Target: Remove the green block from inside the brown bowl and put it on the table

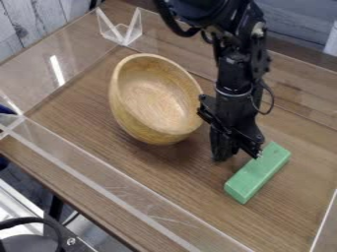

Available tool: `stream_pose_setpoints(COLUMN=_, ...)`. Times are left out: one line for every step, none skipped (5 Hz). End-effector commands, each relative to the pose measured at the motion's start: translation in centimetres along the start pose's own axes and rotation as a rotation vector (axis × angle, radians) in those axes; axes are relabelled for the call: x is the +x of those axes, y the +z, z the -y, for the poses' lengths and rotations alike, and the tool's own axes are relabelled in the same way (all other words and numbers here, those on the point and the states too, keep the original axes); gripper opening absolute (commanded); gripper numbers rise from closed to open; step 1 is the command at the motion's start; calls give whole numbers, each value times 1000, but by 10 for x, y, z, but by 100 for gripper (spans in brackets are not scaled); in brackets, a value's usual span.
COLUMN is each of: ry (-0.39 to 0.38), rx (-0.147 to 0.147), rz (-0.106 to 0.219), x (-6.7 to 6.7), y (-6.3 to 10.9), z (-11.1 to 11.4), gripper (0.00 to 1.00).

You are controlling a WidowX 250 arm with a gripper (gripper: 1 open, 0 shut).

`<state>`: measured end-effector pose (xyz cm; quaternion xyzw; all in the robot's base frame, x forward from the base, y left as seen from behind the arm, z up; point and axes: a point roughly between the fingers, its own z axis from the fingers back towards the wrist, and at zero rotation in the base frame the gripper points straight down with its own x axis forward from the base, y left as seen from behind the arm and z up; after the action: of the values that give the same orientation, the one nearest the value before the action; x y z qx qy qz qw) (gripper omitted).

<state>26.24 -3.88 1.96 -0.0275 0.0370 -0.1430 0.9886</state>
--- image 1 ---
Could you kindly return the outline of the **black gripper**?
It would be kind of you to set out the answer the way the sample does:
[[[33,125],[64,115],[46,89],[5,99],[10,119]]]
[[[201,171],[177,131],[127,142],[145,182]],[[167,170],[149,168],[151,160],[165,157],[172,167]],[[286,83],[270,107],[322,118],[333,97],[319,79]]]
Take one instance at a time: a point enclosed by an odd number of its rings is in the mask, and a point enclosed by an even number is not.
[[[256,158],[264,137],[255,123],[256,111],[250,98],[200,94],[199,103],[197,115],[209,125],[212,160],[226,161],[239,150]]]

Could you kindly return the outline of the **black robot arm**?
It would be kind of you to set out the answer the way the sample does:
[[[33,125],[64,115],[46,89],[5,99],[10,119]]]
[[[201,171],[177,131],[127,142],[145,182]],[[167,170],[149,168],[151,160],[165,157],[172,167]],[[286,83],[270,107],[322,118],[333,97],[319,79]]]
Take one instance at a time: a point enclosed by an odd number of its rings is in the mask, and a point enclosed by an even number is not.
[[[244,152],[262,153],[264,136],[255,117],[262,95],[270,90],[263,81],[270,71],[267,27],[263,11],[254,0],[152,0],[160,18],[180,37],[199,34],[211,45],[216,66],[215,95],[199,96],[197,115],[209,125],[209,150],[215,161]]]

